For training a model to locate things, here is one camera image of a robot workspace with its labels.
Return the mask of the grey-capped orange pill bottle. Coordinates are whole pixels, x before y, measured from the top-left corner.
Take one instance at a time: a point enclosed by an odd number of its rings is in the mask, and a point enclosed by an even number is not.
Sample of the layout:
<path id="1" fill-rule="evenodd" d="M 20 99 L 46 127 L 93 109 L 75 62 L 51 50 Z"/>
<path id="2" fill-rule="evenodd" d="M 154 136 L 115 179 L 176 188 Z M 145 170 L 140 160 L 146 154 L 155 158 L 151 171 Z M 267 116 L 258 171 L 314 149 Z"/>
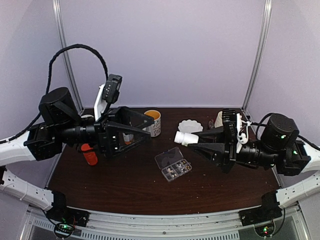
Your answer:
<path id="1" fill-rule="evenodd" d="M 132 143 L 135 142 L 135 138 L 134 138 L 134 135 L 133 134 L 126 134 L 126 133 L 123 133 L 123 140 L 124 140 L 124 143 L 126 145 L 130 145 Z"/>

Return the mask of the small white bottle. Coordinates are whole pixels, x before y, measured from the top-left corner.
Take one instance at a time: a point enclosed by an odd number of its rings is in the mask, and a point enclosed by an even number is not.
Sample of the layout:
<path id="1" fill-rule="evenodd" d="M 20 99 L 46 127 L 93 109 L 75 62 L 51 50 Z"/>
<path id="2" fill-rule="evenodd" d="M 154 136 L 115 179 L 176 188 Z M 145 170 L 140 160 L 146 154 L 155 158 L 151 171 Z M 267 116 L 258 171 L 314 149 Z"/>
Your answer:
<path id="1" fill-rule="evenodd" d="M 189 144 L 197 144 L 199 142 L 199 136 L 192 133 L 177 131 L 174 142 L 187 147 Z"/>

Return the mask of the clear plastic pill organizer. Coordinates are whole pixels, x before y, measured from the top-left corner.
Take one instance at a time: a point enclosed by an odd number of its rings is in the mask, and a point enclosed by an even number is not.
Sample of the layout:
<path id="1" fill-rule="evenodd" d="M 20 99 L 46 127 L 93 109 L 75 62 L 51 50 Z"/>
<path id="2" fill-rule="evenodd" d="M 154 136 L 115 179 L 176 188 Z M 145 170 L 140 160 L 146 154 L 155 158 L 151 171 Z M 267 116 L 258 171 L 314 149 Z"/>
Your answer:
<path id="1" fill-rule="evenodd" d="M 184 158 L 178 147 L 156 155 L 154 160 L 168 182 L 172 182 L 192 170 L 191 164 Z"/>

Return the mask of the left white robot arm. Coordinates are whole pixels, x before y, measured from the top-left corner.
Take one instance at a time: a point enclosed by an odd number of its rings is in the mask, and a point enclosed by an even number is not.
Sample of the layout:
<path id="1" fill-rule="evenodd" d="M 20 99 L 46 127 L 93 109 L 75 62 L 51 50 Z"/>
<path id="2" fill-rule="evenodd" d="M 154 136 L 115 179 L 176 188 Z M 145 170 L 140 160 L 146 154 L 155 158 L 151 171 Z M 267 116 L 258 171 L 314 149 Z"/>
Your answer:
<path id="1" fill-rule="evenodd" d="M 88 144 L 93 150 L 112 158 L 149 141 L 151 134 L 145 129 L 154 123 L 152 117 L 125 106 L 108 110 L 98 119 L 81 117 L 67 87 L 45 94 L 40 100 L 39 113 L 44 120 L 42 123 L 0 142 L 0 189 L 52 212 L 61 222 L 72 218 L 65 195 L 17 178 L 6 166 L 50 159 L 62 152 L 64 144 L 70 147 Z"/>

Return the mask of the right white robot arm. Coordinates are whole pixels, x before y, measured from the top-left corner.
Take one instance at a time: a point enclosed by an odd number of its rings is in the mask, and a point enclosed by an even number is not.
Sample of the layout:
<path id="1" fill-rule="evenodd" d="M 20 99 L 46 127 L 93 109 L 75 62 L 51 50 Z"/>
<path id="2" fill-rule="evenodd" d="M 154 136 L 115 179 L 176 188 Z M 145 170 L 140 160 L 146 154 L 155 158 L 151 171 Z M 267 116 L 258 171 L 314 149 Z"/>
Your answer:
<path id="1" fill-rule="evenodd" d="M 320 169 L 320 148 L 300 136 L 292 118 L 268 113 L 261 137 L 250 140 L 243 130 L 252 123 L 231 109 L 222 111 L 222 126 L 192 134 L 186 147 L 229 173 L 236 164 L 250 169 L 276 168 L 278 174 L 296 176 Z"/>

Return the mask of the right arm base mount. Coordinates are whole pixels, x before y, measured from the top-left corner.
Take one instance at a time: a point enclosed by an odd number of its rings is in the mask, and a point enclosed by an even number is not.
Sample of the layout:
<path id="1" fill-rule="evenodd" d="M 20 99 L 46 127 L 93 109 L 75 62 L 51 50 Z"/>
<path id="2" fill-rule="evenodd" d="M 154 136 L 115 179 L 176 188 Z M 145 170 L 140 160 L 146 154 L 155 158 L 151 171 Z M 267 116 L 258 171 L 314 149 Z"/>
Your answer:
<path id="1" fill-rule="evenodd" d="M 241 210 L 238 212 L 242 226 L 256 225 L 268 222 L 282 216 L 282 209 L 277 207 L 274 209 L 266 209 L 262 206 Z"/>

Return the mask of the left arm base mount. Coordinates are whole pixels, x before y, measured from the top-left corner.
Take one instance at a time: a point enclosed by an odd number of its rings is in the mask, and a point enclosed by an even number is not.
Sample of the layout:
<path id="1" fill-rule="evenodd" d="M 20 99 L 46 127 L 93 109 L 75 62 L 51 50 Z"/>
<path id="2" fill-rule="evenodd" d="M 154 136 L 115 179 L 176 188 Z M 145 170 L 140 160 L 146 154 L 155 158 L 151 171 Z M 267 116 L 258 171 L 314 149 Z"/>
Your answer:
<path id="1" fill-rule="evenodd" d="M 90 216 L 90 213 L 88 211 L 66 206 L 54 206 L 51 209 L 47 210 L 45 213 L 46 216 L 51 220 L 79 227 L 86 227 Z"/>

